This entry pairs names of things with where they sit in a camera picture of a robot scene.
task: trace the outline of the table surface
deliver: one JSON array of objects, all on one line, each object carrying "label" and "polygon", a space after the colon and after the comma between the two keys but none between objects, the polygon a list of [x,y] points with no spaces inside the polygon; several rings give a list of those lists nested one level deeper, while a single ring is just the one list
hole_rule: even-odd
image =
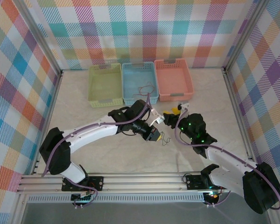
[{"label": "table surface", "polygon": [[[190,70],[195,94],[189,101],[190,113],[202,114],[207,132],[222,143],[226,150],[247,158],[236,117],[220,69]],[[88,71],[64,73],[49,129],[73,129],[92,123],[109,111],[122,106],[91,108],[87,101]],[[163,112],[176,107],[178,102],[158,102],[153,107]],[[170,142],[146,142],[140,136],[117,134],[88,144],[71,155],[75,164],[81,164],[89,173],[111,172],[175,172],[200,171],[209,164],[192,147],[179,144],[174,130],[164,124],[156,125]],[[41,159],[37,173],[45,167]]]}]

